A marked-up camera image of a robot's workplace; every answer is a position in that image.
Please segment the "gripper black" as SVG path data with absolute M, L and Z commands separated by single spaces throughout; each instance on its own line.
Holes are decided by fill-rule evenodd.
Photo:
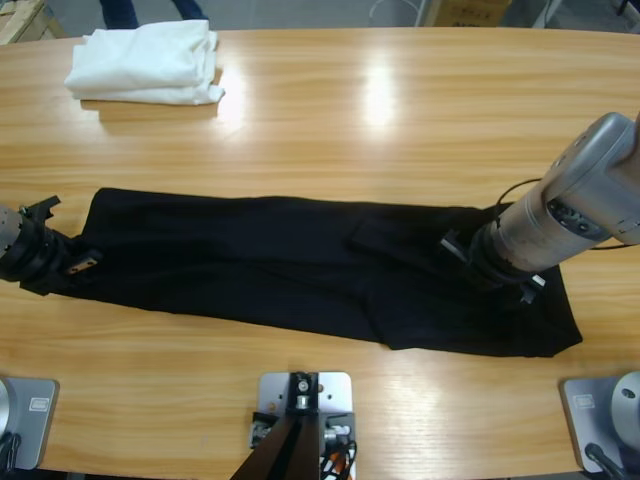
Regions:
M 458 234 L 449 230 L 440 240 L 440 249 L 449 263 L 456 264 L 456 274 L 476 289 L 491 291 L 516 285 L 522 292 L 521 302 L 531 304 L 546 286 L 539 274 L 518 270 L 496 253 L 489 227 L 479 228 L 468 246 L 458 241 Z
M 1 256 L 1 279 L 41 296 L 68 293 L 88 284 L 88 270 L 103 258 L 81 241 L 24 219 Z

